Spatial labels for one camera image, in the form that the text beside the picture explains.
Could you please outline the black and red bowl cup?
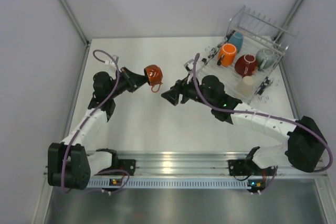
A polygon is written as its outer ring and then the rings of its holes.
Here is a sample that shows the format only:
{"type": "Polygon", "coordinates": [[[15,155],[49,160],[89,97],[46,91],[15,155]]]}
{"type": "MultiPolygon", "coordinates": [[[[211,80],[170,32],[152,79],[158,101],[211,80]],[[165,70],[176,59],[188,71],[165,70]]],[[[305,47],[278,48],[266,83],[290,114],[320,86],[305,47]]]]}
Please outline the black and red bowl cup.
{"type": "Polygon", "coordinates": [[[148,85],[151,87],[151,91],[153,93],[159,92],[163,80],[161,68],[157,65],[149,65],[144,68],[144,74],[148,79],[148,85]]]}

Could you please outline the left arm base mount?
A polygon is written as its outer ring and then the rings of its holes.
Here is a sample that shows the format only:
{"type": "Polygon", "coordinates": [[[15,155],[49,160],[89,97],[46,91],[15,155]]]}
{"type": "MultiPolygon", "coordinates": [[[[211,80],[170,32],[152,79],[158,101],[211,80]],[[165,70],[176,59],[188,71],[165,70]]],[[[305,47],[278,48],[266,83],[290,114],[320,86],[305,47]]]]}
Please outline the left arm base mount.
{"type": "Polygon", "coordinates": [[[112,166],[113,169],[124,170],[129,173],[130,176],[133,176],[136,169],[136,160],[135,159],[119,159],[115,161],[112,166]]]}

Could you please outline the beige tumbler cup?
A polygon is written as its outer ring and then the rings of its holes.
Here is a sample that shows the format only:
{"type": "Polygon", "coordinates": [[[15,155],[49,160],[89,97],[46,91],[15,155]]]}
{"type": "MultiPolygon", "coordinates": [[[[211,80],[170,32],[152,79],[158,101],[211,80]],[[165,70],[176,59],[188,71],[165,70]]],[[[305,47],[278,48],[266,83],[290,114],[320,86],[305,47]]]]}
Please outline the beige tumbler cup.
{"type": "Polygon", "coordinates": [[[248,97],[252,94],[255,81],[252,76],[244,76],[236,86],[239,97],[248,97]]]}

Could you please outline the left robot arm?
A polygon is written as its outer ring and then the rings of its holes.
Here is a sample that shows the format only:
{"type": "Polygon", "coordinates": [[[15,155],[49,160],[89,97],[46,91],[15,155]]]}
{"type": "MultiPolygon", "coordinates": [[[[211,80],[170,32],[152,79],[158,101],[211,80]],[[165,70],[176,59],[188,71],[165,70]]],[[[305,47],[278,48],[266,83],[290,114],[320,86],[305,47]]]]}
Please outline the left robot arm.
{"type": "Polygon", "coordinates": [[[101,71],[93,76],[93,94],[80,123],[60,143],[48,148],[47,179],[54,187],[83,190],[92,176],[105,171],[115,174],[120,167],[117,151],[100,148],[87,155],[87,148],[102,127],[111,119],[115,97],[123,92],[134,92],[149,83],[149,74],[136,74],[126,67],[112,78],[101,71]]]}

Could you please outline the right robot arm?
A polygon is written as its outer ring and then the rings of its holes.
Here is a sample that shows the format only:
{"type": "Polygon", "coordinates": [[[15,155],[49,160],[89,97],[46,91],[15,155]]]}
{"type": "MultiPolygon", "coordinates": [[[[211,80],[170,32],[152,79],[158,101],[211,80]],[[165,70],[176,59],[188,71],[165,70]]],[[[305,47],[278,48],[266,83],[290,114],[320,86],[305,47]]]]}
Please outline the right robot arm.
{"type": "Polygon", "coordinates": [[[286,119],[254,109],[229,96],[224,84],[214,75],[207,75],[201,81],[177,80],[161,96],[172,105],[189,100],[208,105],[219,121],[247,127],[277,140],[278,145],[251,149],[245,158],[245,167],[250,174],[256,175],[272,166],[292,166],[306,173],[318,172],[317,164],[327,142],[310,117],[286,119]]]}

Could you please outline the blue ceramic mug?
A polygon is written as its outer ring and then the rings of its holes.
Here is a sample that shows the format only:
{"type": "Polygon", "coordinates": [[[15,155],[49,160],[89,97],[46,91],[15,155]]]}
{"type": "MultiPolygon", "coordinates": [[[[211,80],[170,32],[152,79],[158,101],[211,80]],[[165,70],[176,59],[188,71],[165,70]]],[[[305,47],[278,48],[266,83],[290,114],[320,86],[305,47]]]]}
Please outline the blue ceramic mug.
{"type": "Polygon", "coordinates": [[[240,52],[243,45],[244,36],[240,32],[234,32],[230,39],[228,40],[229,44],[232,44],[236,47],[237,51],[240,52]]]}

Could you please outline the orange mug black handle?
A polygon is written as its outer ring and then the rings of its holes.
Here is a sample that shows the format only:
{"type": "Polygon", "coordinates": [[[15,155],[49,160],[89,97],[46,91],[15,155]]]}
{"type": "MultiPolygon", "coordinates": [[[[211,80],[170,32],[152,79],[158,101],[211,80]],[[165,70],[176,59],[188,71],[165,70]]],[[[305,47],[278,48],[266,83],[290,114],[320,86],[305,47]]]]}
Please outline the orange mug black handle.
{"type": "Polygon", "coordinates": [[[230,43],[223,44],[217,56],[217,65],[224,67],[230,66],[234,62],[236,55],[236,46],[230,43]]]}

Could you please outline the white and red mug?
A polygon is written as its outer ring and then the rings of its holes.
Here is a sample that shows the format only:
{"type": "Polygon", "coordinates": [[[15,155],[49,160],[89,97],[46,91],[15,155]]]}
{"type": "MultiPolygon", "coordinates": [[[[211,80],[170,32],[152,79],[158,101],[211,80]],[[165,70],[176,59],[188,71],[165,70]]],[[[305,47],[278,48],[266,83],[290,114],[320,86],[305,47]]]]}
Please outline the white and red mug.
{"type": "Polygon", "coordinates": [[[258,67],[256,57],[251,54],[246,54],[238,58],[235,63],[235,71],[242,77],[252,76],[258,67]]]}

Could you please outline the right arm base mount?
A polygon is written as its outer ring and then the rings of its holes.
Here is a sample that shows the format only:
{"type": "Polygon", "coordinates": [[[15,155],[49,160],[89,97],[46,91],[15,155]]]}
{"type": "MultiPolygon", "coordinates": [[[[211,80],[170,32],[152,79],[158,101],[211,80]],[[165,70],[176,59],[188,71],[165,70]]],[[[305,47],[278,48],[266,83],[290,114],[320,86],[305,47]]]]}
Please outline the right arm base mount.
{"type": "Polygon", "coordinates": [[[244,159],[228,160],[228,169],[230,176],[238,181],[245,181],[251,176],[250,171],[245,167],[244,159]]]}

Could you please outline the grey ceramic mug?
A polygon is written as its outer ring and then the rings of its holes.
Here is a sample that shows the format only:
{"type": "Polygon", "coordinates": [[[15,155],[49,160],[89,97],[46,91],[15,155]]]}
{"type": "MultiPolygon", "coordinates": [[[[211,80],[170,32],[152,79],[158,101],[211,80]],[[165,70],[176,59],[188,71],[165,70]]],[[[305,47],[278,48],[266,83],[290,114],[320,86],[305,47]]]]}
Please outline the grey ceramic mug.
{"type": "Polygon", "coordinates": [[[258,70],[262,71],[269,68],[276,60],[276,54],[272,49],[264,48],[257,52],[256,60],[258,63],[258,70]]]}

